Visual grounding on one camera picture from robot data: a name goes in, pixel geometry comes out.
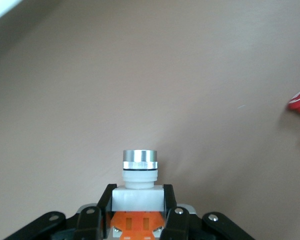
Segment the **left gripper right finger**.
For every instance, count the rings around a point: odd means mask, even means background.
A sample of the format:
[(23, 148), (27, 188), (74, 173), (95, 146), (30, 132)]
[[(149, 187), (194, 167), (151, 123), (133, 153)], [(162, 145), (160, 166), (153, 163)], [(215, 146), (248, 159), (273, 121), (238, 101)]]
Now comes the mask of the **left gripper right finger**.
[(165, 227), (161, 240), (253, 240), (254, 238), (220, 212), (208, 212), (202, 217), (177, 206), (174, 188), (165, 184)]

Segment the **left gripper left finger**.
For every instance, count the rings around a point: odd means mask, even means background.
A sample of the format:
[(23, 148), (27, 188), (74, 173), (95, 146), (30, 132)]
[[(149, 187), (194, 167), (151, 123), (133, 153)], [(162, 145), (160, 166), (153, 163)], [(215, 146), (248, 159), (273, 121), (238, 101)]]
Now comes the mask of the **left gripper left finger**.
[(50, 211), (12, 233), (7, 240), (104, 240), (109, 236), (112, 191), (108, 184), (98, 203), (83, 205), (71, 217)]

